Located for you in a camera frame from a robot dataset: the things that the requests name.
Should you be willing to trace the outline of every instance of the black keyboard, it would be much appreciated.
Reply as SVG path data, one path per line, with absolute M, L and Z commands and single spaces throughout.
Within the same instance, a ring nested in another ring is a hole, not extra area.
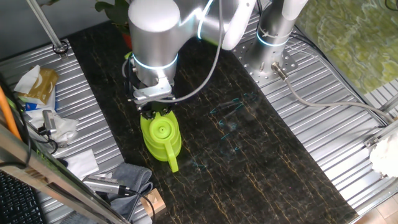
M 0 171 L 0 223 L 45 223 L 34 189 L 3 171 Z

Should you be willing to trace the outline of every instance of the corrugated metal panel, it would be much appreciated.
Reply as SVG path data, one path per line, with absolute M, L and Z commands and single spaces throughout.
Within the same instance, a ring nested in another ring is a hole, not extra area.
M 243 53 L 237 53 L 244 45 L 247 50 L 254 41 L 258 19 L 254 13 L 236 47 L 237 57 L 244 57 Z M 295 39 L 287 45 L 313 54 L 307 49 L 309 46 Z M 298 64 L 298 68 L 289 73 L 289 80 L 302 98 L 314 103 L 359 101 L 340 82 L 335 70 L 329 70 L 310 55 L 288 47 L 286 50 Z M 396 178 L 381 179 L 380 174 L 371 169 L 369 151 L 363 142 L 380 131 L 380 123 L 368 111 L 352 106 L 308 107 L 295 99 L 280 78 L 252 77 L 261 80 L 259 86 L 271 105 L 358 214 L 362 215 L 398 190 Z M 387 101 L 387 93 L 389 98 L 398 93 L 398 82 L 394 84 L 396 86 L 391 84 L 385 90 L 373 92 L 375 100 L 381 102 L 375 104 L 376 107 Z
M 35 65 L 52 68 L 59 74 L 56 87 L 57 113 L 63 118 L 79 121 L 77 133 L 68 147 L 59 149 L 54 156 L 68 158 L 92 149 L 99 167 L 95 174 L 109 172 L 124 162 L 73 49 L 69 46 L 68 59 L 61 60 L 52 51 L 52 45 L 42 47 L 1 62 L 0 72 L 13 88 L 20 77 Z M 39 197 L 49 223 L 55 223 L 73 211 L 48 195 L 39 194 Z
M 380 108 L 396 94 L 398 94 L 398 79 L 395 79 L 384 86 L 365 94 L 365 97 L 373 104 L 374 107 Z M 393 117 L 398 117 L 398 106 L 388 112 Z

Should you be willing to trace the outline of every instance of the hose fitting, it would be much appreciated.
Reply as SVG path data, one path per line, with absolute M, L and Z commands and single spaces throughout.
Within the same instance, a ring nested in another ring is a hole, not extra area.
M 282 70 L 282 68 L 279 66 L 279 63 L 274 62 L 271 65 L 271 69 L 275 72 L 278 73 L 278 75 L 280 76 L 280 78 L 285 81 L 286 79 L 288 79 L 289 77 L 287 76 L 287 74 Z

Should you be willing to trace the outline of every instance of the green textured floor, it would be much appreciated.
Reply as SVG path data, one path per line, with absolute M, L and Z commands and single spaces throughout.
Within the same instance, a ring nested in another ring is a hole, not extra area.
M 297 25 L 362 93 L 398 78 L 398 12 L 384 0 L 309 0 Z

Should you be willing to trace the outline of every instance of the orange rod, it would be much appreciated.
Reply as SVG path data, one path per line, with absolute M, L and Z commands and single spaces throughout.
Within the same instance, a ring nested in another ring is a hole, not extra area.
M 8 129 L 12 134 L 14 134 L 19 140 L 22 140 L 21 135 L 17 128 L 17 124 L 14 120 L 14 115 L 12 115 L 10 105 L 7 102 L 6 95 L 4 94 L 2 88 L 0 87 L 0 106 L 4 117 L 6 118 Z

